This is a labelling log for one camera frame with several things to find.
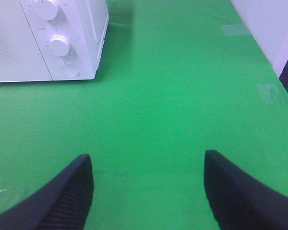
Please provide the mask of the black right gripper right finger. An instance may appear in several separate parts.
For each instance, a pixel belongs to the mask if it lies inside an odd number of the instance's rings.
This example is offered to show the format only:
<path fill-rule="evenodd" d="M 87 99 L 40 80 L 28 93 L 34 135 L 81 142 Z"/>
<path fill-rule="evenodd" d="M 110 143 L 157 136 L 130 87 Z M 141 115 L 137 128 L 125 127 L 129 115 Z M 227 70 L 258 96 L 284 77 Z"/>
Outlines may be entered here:
<path fill-rule="evenodd" d="M 204 190 L 222 230 L 288 230 L 288 197 L 216 150 L 205 151 Z"/>

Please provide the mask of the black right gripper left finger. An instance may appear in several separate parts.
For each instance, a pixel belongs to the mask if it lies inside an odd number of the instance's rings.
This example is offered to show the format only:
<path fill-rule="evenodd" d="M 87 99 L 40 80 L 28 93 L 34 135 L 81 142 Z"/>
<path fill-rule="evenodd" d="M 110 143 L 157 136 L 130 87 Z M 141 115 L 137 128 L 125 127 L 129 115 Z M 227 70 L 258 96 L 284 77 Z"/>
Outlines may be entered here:
<path fill-rule="evenodd" d="M 76 157 L 51 181 L 0 214 L 0 230 L 82 230 L 93 201 L 88 154 Z"/>

